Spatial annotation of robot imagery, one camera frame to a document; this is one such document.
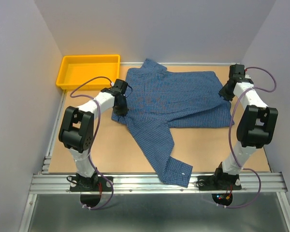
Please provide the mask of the blue plaid long sleeve shirt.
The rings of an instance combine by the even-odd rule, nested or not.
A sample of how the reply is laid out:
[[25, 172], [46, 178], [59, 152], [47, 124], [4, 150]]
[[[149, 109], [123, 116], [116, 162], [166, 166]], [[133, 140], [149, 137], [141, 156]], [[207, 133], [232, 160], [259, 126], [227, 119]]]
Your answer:
[[128, 114], [112, 120], [127, 127], [162, 183], [186, 188], [192, 166], [171, 156], [170, 130], [228, 127], [231, 104], [219, 96], [221, 82], [213, 71], [175, 73], [150, 59], [128, 69], [126, 82]]

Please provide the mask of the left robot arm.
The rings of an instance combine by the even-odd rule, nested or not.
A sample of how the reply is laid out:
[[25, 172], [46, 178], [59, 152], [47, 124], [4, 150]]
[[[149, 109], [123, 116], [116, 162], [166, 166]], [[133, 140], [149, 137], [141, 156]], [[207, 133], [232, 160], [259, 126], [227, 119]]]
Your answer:
[[86, 97], [89, 101], [77, 107], [66, 108], [58, 134], [59, 141], [69, 149], [77, 168], [74, 176], [67, 177], [72, 192], [93, 191], [101, 186], [97, 168], [91, 160], [91, 148], [104, 111], [113, 109], [117, 116], [128, 114], [125, 93], [130, 86], [127, 82], [116, 79], [111, 82], [109, 88], [102, 89], [96, 97], [85, 94], [74, 95], [80, 87], [73, 90], [70, 97]]

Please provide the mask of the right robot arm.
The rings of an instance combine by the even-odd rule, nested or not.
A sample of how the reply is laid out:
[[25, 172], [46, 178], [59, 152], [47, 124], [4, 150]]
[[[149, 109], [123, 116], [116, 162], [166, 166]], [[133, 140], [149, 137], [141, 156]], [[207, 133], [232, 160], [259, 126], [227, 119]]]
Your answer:
[[219, 91], [226, 101], [237, 97], [236, 106], [244, 113], [236, 130], [236, 145], [230, 145], [230, 155], [216, 168], [213, 176], [215, 187], [223, 189], [239, 185], [239, 174], [250, 156], [264, 145], [270, 144], [278, 118], [278, 110], [269, 107], [257, 94], [258, 88], [246, 73], [248, 69], [234, 64], [229, 69], [229, 79]]

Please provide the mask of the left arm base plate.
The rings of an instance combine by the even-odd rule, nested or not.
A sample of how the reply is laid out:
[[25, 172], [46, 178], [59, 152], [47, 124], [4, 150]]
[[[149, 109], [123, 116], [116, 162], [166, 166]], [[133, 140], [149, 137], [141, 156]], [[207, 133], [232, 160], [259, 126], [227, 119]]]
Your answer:
[[111, 185], [101, 176], [85, 178], [78, 175], [67, 177], [70, 183], [70, 192], [111, 192]]

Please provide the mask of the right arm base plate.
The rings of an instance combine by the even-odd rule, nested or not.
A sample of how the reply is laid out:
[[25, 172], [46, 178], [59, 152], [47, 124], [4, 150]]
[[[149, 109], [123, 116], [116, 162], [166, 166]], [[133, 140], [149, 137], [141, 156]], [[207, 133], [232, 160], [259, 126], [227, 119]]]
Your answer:
[[226, 177], [218, 177], [216, 175], [200, 175], [196, 182], [196, 186], [201, 191], [210, 190], [241, 190], [241, 184], [236, 185], [239, 175], [227, 175]]

